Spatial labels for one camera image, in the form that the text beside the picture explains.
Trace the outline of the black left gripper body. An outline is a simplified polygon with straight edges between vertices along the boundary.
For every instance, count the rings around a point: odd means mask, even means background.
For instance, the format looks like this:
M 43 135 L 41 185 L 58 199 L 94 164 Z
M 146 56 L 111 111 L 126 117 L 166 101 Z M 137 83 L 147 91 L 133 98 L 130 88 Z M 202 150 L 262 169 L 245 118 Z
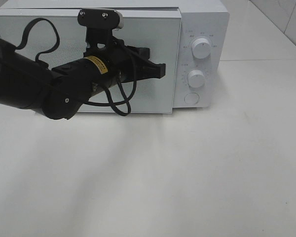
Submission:
M 125 45 L 113 36 L 112 29 L 88 27 L 86 42 L 82 59 L 84 91 L 104 91 L 148 78 L 148 48 Z

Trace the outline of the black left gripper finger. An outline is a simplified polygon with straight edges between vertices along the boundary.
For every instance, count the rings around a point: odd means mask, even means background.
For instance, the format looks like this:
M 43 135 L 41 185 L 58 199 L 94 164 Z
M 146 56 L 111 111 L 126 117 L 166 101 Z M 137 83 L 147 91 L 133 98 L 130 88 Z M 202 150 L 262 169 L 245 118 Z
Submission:
M 122 29 L 123 16 L 120 12 L 109 8 L 82 8 L 77 16 L 81 26 L 91 29 Z
M 127 46 L 134 66 L 133 79 L 161 79 L 166 74 L 166 64 L 155 64 L 149 60 L 150 49 L 147 47 Z

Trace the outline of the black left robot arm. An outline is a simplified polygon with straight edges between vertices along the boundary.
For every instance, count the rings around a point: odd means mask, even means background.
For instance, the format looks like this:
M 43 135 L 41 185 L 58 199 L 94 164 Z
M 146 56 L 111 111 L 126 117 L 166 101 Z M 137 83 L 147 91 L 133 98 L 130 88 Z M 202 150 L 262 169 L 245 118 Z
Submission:
M 19 45 L 0 39 L 0 104 L 54 120 L 72 118 L 82 105 L 127 116 L 134 93 L 127 95 L 122 85 L 165 76 L 166 65 L 151 62 L 149 48 L 127 46 L 113 36 L 122 27 L 120 12 L 82 8 L 77 21 L 86 28 L 83 57 L 52 69 L 39 56 L 31 60 L 19 54 L 41 18 L 26 25 Z

